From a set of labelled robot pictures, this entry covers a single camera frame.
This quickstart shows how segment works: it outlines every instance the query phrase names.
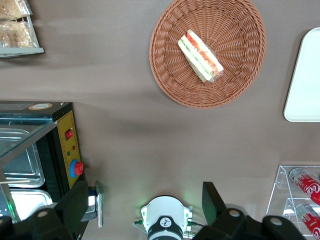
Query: red soda can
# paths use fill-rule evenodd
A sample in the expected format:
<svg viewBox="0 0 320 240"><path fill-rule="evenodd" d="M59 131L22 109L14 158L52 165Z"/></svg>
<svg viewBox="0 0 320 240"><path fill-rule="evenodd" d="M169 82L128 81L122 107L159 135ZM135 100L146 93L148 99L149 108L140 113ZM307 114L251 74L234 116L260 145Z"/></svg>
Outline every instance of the red soda can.
<svg viewBox="0 0 320 240"><path fill-rule="evenodd" d="M315 239L320 240L320 216L308 204L300 204L295 208L296 215L303 221Z"/></svg>
<svg viewBox="0 0 320 240"><path fill-rule="evenodd" d="M311 177L303 168L293 169L289 177L316 204L320 205L320 182Z"/></svg>

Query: packaged bread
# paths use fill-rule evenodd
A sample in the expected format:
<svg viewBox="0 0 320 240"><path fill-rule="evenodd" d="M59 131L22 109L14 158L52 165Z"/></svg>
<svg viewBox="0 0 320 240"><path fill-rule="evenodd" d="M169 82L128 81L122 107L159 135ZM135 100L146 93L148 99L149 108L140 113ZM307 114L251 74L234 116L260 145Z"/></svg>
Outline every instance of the packaged bread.
<svg viewBox="0 0 320 240"><path fill-rule="evenodd" d="M2 48L12 47L8 33L2 27L0 27L0 47Z"/></svg>
<svg viewBox="0 0 320 240"><path fill-rule="evenodd" d="M0 20L17 20L31 15L25 0L0 0Z"/></svg>
<svg viewBox="0 0 320 240"><path fill-rule="evenodd" d="M29 23L26 21L0 21L0 30L6 32L12 48L37 47Z"/></svg>
<svg viewBox="0 0 320 240"><path fill-rule="evenodd" d="M178 45L194 72L205 84L213 83L223 75L223 66L192 30L188 30L180 38Z"/></svg>

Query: round woven basket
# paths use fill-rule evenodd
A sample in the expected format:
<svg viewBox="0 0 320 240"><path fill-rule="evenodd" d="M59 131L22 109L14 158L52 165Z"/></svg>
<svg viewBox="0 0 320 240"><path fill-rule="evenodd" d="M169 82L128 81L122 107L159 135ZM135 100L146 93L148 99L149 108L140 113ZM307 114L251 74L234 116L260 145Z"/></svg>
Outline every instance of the round woven basket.
<svg viewBox="0 0 320 240"><path fill-rule="evenodd" d="M189 66L178 40L193 30L224 67L205 85ZM256 79L266 52L262 18L250 0L175 0L157 22L150 64L160 88L192 108L214 108L241 95Z"/></svg>

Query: green led light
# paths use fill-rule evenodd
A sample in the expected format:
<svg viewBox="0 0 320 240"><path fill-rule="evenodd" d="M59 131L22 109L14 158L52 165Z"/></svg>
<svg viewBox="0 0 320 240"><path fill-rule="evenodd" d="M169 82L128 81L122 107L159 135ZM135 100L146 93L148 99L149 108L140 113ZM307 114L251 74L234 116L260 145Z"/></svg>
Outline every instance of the green led light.
<svg viewBox="0 0 320 240"><path fill-rule="evenodd" d="M15 211L14 211L14 207L12 206L12 204L10 202L8 202L7 206L8 206L8 209L9 209L10 213L11 213L12 220L15 223L17 223L18 221L17 221L17 216L16 216Z"/></svg>

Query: yellow control panel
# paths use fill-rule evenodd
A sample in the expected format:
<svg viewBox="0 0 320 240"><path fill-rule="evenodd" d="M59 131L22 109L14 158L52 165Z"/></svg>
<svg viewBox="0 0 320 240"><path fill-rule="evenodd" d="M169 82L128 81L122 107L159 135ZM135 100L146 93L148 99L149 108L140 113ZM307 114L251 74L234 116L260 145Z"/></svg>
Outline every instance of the yellow control panel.
<svg viewBox="0 0 320 240"><path fill-rule="evenodd" d="M67 172L69 186L72 188L79 178L79 175L75 174L73 171L74 165L76 162L81 162L73 111L70 111L58 120L57 128L63 152L65 170Z"/></svg>

